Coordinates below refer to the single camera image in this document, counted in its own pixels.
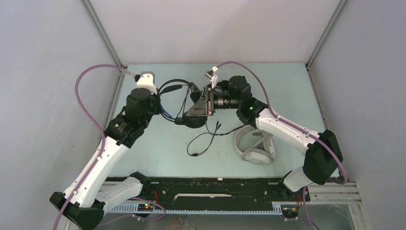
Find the black and blue headset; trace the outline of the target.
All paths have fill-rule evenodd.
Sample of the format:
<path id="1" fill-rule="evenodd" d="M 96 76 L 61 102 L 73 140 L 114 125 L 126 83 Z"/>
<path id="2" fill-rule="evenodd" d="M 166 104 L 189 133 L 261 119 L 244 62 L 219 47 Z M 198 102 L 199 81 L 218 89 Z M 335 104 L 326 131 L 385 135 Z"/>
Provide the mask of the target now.
<path id="1" fill-rule="evenodd" d="M 164 94 L 176 91 L 182 88 L 186 88 L 185 94 L 180 99 L 180 105 L 178 107 L 175 115 L 172 115 L 167 109 L 164 108 L 164 105 L 161 104 L 160 116 L 166 121 L 179 125 L 185 126 L 192 129 L 201 128 L 205 125 L 207 118 L 197 115 L 187 115 L 187 100 L 191 99 L 192 103 L 196 103 L 202 96 L 202 90 L 196 86 L 195 83 L 187 81 L 184 79 L 172 79 L 164 82 L 161 86 L 158 87 L 157 93 L 161 98 Z"/>

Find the white gaming headset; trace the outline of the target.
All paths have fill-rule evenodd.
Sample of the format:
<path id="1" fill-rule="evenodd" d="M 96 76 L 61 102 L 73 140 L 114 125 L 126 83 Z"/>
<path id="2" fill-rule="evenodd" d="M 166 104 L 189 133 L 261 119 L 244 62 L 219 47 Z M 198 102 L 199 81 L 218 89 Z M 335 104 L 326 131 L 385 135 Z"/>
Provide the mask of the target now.
<path id="1" fill-rule="evenodd" d="M 261 138 L 247 150 L 241 150 L 240 141 L 247 134 Z M 234 148 L 243 161 L 255 165 L 270 165 L 276 158 L 273 134 L 252 126 L 244 126 L 237 131 L 234 136 Z"/>

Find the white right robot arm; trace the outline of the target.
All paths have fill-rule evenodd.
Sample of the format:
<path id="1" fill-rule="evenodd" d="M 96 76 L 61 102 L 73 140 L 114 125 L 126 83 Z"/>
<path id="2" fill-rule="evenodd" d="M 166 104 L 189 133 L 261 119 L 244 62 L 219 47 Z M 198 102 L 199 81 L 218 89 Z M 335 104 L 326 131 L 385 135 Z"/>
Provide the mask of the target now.
<path id="1" fill-rule="evenodd" d="M 330 130 L 316 132 L 271 113 L 269 106 L 251 93 L 251 85 L 244 76 L 233 76 L 202 91 L 192 91 L 194 105 L 175 120 L 189 128 L 206 125 L 207 117 L 217 109 L 236 109 L 243 123 L 234 137 L 234 147 L 241 159 L 256 165 L 269 165 L 275 160 L 273 136 L 294 146 L 304 163 L 287 173 L 279 186 L 279 196 L 293 199 L 298 190 L 310 184 L 323 185 L 343 161 L 337 138 Z"/>

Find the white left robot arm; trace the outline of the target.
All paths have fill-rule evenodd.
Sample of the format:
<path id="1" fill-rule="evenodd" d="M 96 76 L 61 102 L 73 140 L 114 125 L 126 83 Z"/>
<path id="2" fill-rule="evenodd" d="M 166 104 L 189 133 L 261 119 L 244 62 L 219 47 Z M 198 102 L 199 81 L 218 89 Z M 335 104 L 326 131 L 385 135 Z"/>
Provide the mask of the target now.
<path id="1" fill-rule="evenodd" d="M 76 180 L 64 191 L 54 192 L 50 202 L 82 230 L 95 229 L 104 215 L 132 197 L 147 199 L 151 180 L 140 172 L 130 174 L 110 189 L 100 187 L 114 165 L 133 146 L 148 127 L 152 116 L 161 112 L 156 87 L 136 88 L 127 96 L 126 105 L 104 131 L 96 152 Z"/>

